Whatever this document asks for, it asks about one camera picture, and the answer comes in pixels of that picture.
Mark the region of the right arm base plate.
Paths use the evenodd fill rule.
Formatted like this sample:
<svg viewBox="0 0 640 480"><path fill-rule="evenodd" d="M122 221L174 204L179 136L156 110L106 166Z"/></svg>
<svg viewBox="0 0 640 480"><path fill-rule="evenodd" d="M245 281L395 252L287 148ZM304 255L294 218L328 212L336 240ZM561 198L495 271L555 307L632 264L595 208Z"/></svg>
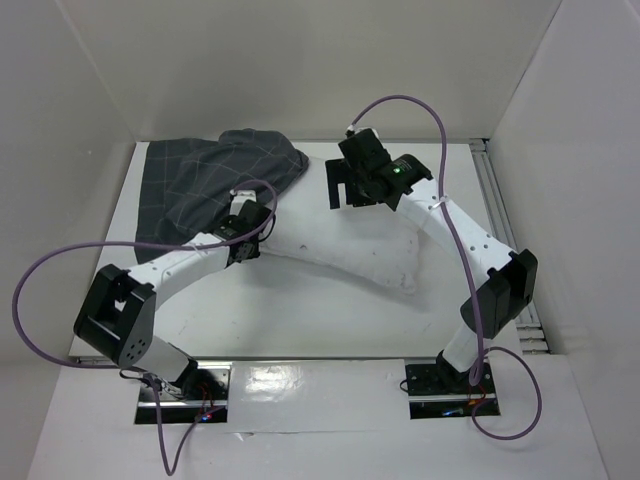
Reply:
<svg viewBox="0 0 640 480"><path fill-rule="evenodd" d="M407 363L399 388L408 396L411 420L470 417L478 405L478 416L501 414L488 363L484 364L477 386L471 386L466 375L461 379L445 378L435 363Z"/></svg>

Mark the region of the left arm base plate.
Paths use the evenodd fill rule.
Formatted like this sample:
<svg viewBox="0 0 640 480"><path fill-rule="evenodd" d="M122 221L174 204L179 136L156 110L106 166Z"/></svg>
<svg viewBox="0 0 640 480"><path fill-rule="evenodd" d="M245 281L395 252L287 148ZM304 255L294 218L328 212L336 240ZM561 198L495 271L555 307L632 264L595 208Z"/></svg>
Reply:
<svg viewBox="0 0 640 480"><path fill-rule="evenodd" d="M201 362L196 378L184 391L158 381L162 423L188 425L195 419L205 424L226 423L230 380L230 363Z"/></svg>

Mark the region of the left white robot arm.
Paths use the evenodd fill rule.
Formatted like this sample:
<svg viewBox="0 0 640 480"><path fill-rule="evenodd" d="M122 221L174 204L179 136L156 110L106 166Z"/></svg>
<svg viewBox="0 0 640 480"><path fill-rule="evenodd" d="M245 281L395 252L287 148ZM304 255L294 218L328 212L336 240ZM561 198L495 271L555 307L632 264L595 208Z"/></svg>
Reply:
<svg viewBox="0 0 640 480"><path fill-rule="evenodd" d="M178 250L130 269L113 264L95 275L74 334L118 368L137 370L176 399L214 393L220 383L198 362L154 334L157 310L206 276L260 256L261 234L274 213L249 197Z"/></svg>

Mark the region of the white pillow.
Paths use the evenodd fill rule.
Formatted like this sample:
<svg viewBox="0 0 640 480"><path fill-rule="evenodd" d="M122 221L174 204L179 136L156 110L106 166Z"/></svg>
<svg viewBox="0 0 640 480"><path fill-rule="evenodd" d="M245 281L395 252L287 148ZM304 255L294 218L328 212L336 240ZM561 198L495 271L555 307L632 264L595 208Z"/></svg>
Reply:
<svg viewBox="0 0 640 480"><path fill-rule="evenodd" d="M317 157L279 198L275 230L262 250L339 269L403 294L417 288L418 229L384 205L330 209L325 162Z"/></svg>

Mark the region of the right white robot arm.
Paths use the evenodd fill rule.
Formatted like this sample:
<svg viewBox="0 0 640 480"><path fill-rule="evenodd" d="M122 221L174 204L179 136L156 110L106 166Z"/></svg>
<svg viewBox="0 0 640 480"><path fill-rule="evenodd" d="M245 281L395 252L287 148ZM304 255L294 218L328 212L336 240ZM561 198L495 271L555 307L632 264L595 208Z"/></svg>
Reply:
<svg viewBox="0 0 640 480"><path fill-rule="evenodd" d="M436 379L460 391L485 346L531 302L538 261L500 242L440 190L415 156L392 158L370 129L349 128L342 156L325 163L329 206L383 204L417 226L462 264L473 293L460 308L463 324L438 356Z"/></svg>

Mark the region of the dark grey checked pillowcase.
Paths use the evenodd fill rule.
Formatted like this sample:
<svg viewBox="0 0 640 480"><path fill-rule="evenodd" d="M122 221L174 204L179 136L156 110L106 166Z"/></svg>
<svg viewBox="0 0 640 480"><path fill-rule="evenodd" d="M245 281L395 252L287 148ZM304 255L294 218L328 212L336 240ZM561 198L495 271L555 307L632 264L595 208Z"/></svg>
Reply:
<svg viewBox="0 0 640 480"><path fill-rule="evenodd" d="M249 180L286 191L306 173L309 157L282 133L227 130L216 140L149 143L135 240L182 245L229 212L230 191Z"/></svg>

